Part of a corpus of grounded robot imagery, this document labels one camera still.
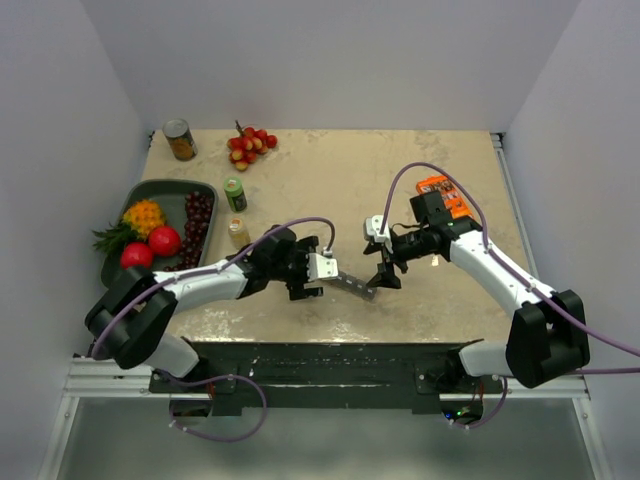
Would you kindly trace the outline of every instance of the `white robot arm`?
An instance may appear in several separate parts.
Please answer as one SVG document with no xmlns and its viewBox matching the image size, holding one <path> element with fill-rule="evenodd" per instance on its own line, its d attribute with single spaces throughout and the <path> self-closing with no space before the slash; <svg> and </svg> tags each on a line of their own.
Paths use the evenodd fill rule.
<svg viewBox="0 0 640 480">
<path fill-rule="evenodd" d="M 306 284 L 336 278 L 336 260 L 315 252 L 317 237 L 297 240 L 290 229 L 278 230 L 235 264 L 225 259 L 178 273 L 127 269 L 85 318 L 89 331 L 102 338 L 94 349 L 104 348 L 124 369 L 144 363 L 182 378 L 200 359 L 186 340 L 165 332 L 174 314 L 253 295 L 273 280 L 285 283 L 290 300 L 321 296 L 322 288 Z M 114 321 L 127 304 L 150 290 L 152 294 L 137 310 Z"/>
<path fill-rule="evenodd" d="M 552 299 L 574 317 L 584 322 L 582 301 L 572 291 L 555 292 L 520 268 L 489 240 L 485 247 L 482 229 L 471 217 L 453 219 L 439 192 L 411 199 L 416 230 L 396 235 L 382 225 L 382 216 L 365 220 L 365 254 L 381 252 L 378 273 L 371 287 L 401 288 L 394 266 L 402 273 L 407 261 L 440 254 L 471 275 L 513 319 L 508 342 L 476 341 L 458 352 L 464 374 L 470 376 L 501 375 L 515 377 L 533 388 L 589 362 L 587 336 L 569 325 L 514 276 L 519 274 L 544 296 Z M 512 270 L 498 263 L 499 257 Z"/>
</svg>

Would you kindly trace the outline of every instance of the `red grape cluster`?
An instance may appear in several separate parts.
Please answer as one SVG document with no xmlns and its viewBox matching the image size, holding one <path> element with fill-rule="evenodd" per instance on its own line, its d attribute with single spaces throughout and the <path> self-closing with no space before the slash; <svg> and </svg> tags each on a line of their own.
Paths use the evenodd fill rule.
<svg viewBox="0 0 640 480">
<path fill-rule="evenodd" d="M 184 224 L 184 240 L 180 249 L 182 261 L 173 267 L 165 267 L 167 272 L 176 272 L 198 266 L 202 255 L 202 245 L 207 235 L 213 198 L 195 191 L 185 196 L 184 209 L 187 212 L 187 223 Z"/>
</svg>

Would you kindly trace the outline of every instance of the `orange box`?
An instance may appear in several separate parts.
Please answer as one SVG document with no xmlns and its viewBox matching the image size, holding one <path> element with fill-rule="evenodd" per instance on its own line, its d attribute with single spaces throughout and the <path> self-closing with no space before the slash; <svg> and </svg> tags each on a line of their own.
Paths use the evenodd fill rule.
<svg viewBox="0 0 640 480">
<path fill-rule="evenodd" d="M 465 215 L 474 218 L 463 196 L 458 192 L 455 185 L 444 175 L 429 177 L 426 180 L 418 182 L 416 184 L 416 190 L 418 193 L 428 193 L 437 190 L 440 192 L 440 195 L 442 195 L 444 205 L 447 207 L 447 210 L 451 211 L 453 218 L 464 217 Z"/>
</svg>

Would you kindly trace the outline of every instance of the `can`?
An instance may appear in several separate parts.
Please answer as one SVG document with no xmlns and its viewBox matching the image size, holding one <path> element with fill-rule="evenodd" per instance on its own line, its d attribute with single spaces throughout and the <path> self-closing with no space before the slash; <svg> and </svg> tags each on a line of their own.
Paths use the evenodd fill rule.
<svg viewBox="0 0 640 480">
<path fill-rule="evenodd" d="M 198 147 L 193 141 L 189 124 L 186 120 L 175 118 L 162 126 L 162 133 L 169 142 L 173 156 L 186 162 L 198 154 Z"/>
<path fill-rule="evenodd" d="M 224 181 L 224 193 L 234 212 L 242 212 L 247 208 L 247 197 L 244 195 L 242 181 L 238 177 L 229 177 Z"/>
<path fill-rule="evenodd" d="M 241 218 L 232 218 L 229 222 L 229 236 L 233 246 L 240 250 L 251 243 L 249 231 Z"/>
</svg>

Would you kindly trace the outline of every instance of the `pineapple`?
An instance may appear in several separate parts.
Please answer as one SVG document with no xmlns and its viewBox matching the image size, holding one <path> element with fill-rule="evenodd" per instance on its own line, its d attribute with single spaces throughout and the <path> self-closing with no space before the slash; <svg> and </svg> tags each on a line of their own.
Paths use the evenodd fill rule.
<svg viewBox="0 0 640 480">
<path fill-rule="evenodd" d="M 167 223 L 167 217 L 156 202 L 140 200 L 124 212 L 117 225 L 102 232 L 94 231 L 96 250 L 111 255 L 136 240 L 146 241 L 149 234 Z"/>
</svg>

